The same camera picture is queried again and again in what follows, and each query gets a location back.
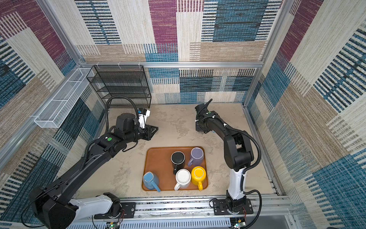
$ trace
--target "blue mug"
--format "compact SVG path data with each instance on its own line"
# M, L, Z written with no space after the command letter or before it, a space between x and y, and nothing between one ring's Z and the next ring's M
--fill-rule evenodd
M152 172L145 173L143 176L143 184L150 190L156 189L158 192L161 191L158 187L159 178Z

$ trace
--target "mug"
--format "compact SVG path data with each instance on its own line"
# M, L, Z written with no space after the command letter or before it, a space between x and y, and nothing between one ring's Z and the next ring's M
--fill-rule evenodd
M143 184L150 190L156 189L156 191L160 192L158 187L159 178L152 172L147 172L143 176Z
M194 147L191 150L191 159L188 161L188 166L199 166L203 162L203 150L199 147Z
M191 173L186 169L181 169L175 175L175 180L177 181L174 187L175 191L178 191L179 188L188 188L191 184Z
M199 191L203 190L202 183L206 179L206 171L200 166L196 166L192 169L192 183L198 186Z
M173 163L173 174L174 175L176 175L179 170L184 168L184 166L185 166L184 159L185 158L186 158L186 156L184 155L184 153L182 153L180 151L176 151L172 154L171 160Z

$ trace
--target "mug handle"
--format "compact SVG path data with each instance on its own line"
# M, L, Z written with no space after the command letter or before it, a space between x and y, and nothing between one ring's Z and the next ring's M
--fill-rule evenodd
M161 190L159 189L159 187L156 185L156 183L154 181L152 181L151 184L154 186L156 191L161 192Z
M176 185L175 185L175 187L174 187L174 190L175 191L178 191L178 189L180 188L180 184L179 183L177 183Z
M189 160L189 162L188 162L188 166L191 166L193 164L193 158L191 158L190 160Z
M202 182L198 182L198 190L202 191L203 190L203 186L202 186Z
M177 174L178 172L178 165L174 165L174 170L173 170L173 174Z

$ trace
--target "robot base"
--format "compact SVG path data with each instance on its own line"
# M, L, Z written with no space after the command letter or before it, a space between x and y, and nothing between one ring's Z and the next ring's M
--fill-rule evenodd
M135 202L128 202L128 203L124 202L124 203L120 203L120 204L121 204L121 209L120 209L121 212L122 212L122 209L124 209L124 218L125 219L133 218L135 215L136 203ZM108 213L94 215L94 219L116 219L116 220L118 220L119 217L120 217L120 214L118 214L116 217L113 217L111 214L108 214Z
M226 205L226 200L213 200L212 203L213 203L213 211L214 211L215 215L228 215L228 214L231 215L231 213L228 211L228 207ZM248 198L246 199L243 207L244 207L247 215L254 213L250 199L248 199ZM241 209L238 214L241 214L241 215L244 214L243 209Z

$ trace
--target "concrete floor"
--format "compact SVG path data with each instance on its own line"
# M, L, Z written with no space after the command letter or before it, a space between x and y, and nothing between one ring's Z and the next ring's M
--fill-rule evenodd
M229 187L230 169L224 160L224 144L213 132L203 134L195 130L195 104L159 105L152 104L151 115L146 124L159 127L152 140L139 140L138 145L127 152L120 151L113 159L99 168L78 190L77 198L87 198L111 192L118 197L151 197L151 196L198 196L225 195ZM209 110L216 111L232 127L245 130L249 134L248 122L239 103L212 103ZM132 109L110 109L109 126L116 123L121 113ZM193 191L144 191L141 187L146 152L151 147L167 146L201 146L205 150L208 187L202 192ZM254 161L257 151L254 150ZM263 163L247 172L245 190L259 190L262 194L273 193Z

